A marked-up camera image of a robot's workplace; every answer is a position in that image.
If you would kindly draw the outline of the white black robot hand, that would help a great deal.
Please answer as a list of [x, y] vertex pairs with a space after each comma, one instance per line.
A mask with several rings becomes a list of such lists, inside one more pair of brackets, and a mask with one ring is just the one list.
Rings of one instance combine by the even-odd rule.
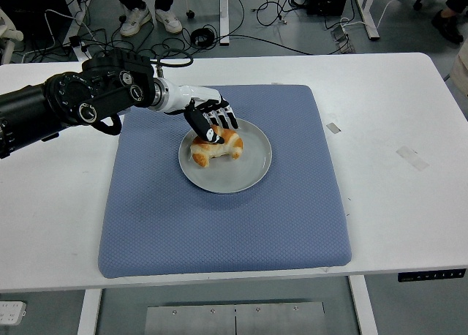
[[177, 86], [167, 82], [164, 105], [160, 110], [166, 114], [180, 114], [204, 141], [224, 143], [224, 138], [211, 128], [218, 125], [229, 129], [238, 128], [238, 122], [229, 102], [218, 90], [202, 86]]

